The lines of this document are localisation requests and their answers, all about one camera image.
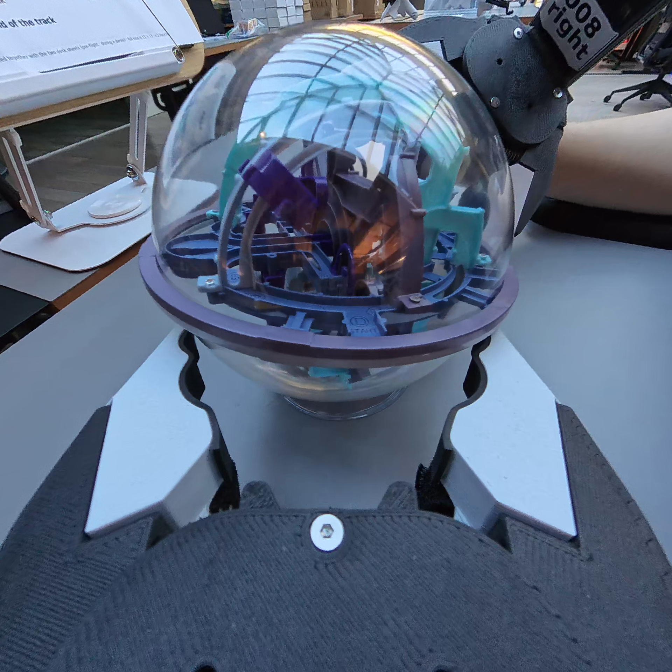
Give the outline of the clear plastic ball stand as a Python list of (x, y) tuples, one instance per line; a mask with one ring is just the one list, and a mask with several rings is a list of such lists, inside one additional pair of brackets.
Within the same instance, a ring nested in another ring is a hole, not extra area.
[(346, 401), (322, 402), (296, 399), (290, 396), (283, 396), (282, 399), (299, 412), (317, 419), (350, 421), (372, 416), (389, 408), (405, 391), (406, 388), (401, 388), (378, 397)]

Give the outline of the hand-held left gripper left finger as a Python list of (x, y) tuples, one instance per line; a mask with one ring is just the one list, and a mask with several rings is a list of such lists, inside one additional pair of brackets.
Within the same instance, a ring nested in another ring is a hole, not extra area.
[(111, 401), (85, 533), (158, 513), (177, 529), (236, 507), (236, 466), (212, 408), (194, 336), (171, 332)]

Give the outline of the black office chair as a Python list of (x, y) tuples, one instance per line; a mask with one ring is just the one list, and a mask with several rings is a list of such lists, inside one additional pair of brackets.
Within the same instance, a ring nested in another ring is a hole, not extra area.
[(667, 80), (667, 74), (664, 72), (656, 75), (653, 79), (648, 79), (624, 88), (615, 89), (603, 98), (603, 102), (605, 104), (609, 103), (613, 96), (620, 95), (621, 93), (627, 95), (613, 106), (614, 112), (619, 112), (627, 101), (634, 98), (646, 102), (653, 97), (659, 96), (671, 106), (671, 82)]

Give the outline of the white document stand with sheet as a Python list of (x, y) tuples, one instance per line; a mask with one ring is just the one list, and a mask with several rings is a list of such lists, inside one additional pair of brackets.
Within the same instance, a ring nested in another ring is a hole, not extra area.
[[(84, 272), (106, 264), (150, 234), (154, 176), (145, 170), (150, 93), (197, 74), (204, 63), (204, 40), (178, 50), (184, 61), (173, 75), (1, 117), (1, 153), (18, 187), (20, 205), (33, 220), (4, 238), (3, 252), (67, 272)], [(124, 96), (130, 97), (126, 176), (50, 214), (40, 203), (17, 128)]]

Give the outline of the stack of white boxes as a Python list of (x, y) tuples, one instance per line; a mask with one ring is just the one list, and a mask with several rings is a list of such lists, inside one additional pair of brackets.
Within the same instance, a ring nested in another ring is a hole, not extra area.
[(269, 29), (304, 23), (310, 15), (309, 1), (228, 1), (234, 22), (257, 19)]

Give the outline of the printed instruction sheet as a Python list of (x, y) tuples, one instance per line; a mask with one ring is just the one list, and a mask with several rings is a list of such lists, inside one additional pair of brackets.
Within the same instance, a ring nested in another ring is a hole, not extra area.
[(1, 116), (173, 75), (202, 42), (180, 1), (2, 1)]

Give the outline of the person's right forearm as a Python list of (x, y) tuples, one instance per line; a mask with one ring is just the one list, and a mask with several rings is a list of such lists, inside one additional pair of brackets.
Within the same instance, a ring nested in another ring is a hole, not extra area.
[(548, 197), (671, 214), (671, 109), (567, 124)]

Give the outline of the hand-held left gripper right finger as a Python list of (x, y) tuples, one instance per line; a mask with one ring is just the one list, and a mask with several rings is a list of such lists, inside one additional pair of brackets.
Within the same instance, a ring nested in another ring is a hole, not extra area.
[(450, 410), (419, 507), (503, 540), (515, 519), (563, 541), (575, 514), (555, 396), (501, 332), (472, 349), (467, 399)]

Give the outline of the clear plastic maze ball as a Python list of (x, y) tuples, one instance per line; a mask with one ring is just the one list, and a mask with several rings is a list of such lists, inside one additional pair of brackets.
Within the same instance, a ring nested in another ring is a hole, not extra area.
[(513, 186), (461, 74), (389, 31), (267, 35), (186, 99), (156, 169), (148, 293), (281, 396), (407, 388), (517, 298)]

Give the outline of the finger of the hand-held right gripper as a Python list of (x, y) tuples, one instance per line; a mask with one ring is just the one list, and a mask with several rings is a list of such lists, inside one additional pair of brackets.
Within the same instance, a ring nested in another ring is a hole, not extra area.
[(542, 142), (528, 143), (507, 131), (507, 156), (513, 186), (514, 235), (519, 235), (548, 193), (564, 125)]

